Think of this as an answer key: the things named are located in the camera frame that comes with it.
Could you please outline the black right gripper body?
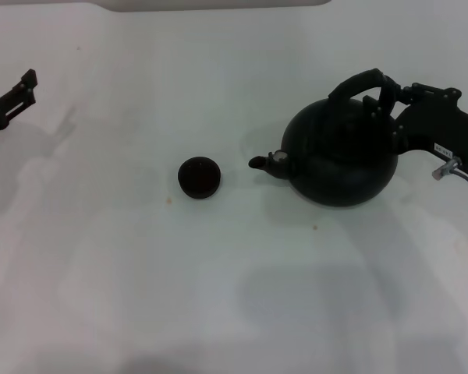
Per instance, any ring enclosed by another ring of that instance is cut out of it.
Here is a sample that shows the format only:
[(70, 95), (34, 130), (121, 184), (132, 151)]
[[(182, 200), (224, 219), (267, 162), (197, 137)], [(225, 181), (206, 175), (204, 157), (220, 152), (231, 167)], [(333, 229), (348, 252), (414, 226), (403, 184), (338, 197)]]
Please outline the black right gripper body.
[(444, 161), (457, 157), (468, 174), (468, 114), (457, 105), (410, 105), (395, 122), (402, 130), (401, 154), (423, 150)]

